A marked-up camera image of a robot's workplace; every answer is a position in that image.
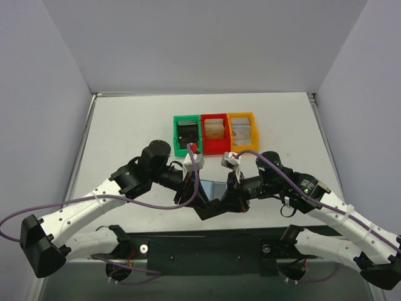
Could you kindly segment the black leather card holder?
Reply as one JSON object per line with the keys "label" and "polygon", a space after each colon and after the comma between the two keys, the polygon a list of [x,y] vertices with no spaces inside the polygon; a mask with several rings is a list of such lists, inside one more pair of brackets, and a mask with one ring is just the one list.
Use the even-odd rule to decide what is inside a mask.
{"label": "black leather card holder", "polygon": [[227,189],[225,182],[201,180],[200,183],[210,201],[213,199],[222,199]]}

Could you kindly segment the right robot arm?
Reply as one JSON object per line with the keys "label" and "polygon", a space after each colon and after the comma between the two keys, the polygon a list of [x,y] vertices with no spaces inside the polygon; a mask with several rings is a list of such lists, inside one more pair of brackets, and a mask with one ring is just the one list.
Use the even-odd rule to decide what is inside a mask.
{"label": "right robot arm", "polygon": [[226,152],[222,166],[231,169],[233,182],[218,208],[225,212],[228,201],[248,209],[252,199],[277,197],[283,206],[321,221],[341,235],[319,235],[304,227],[289,225],[279,242],[286,256],[315,256],[356,270],[368,283],[392,290],[400,283],[400,237],[377,226],[341,200],[326,184],[310,174],[295,172],[281,163],[278,153],[256,156],[258,176],[244,178],[241,153]]}

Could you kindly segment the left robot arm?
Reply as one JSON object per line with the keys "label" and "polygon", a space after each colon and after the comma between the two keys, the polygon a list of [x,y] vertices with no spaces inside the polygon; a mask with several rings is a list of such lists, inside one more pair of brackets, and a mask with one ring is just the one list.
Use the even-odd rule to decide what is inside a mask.
{"label": "left robot arm", "polygon": [[66,262],[80,257],[111,254],[124,257],[130,238],[118,225],[83,233],[81,229],[107,212],[150,191],[158,183],[179,194],[176,206],[193,203],[201,190],[199,171],[204,158],[190,145],[189,153],[176,170],[167,164],[171,148],[162,140],[152,141],[140,156],[119,167],[82,201],[37,218],[31,214],[21,223],[19,245],[37,278],[58,271]]}

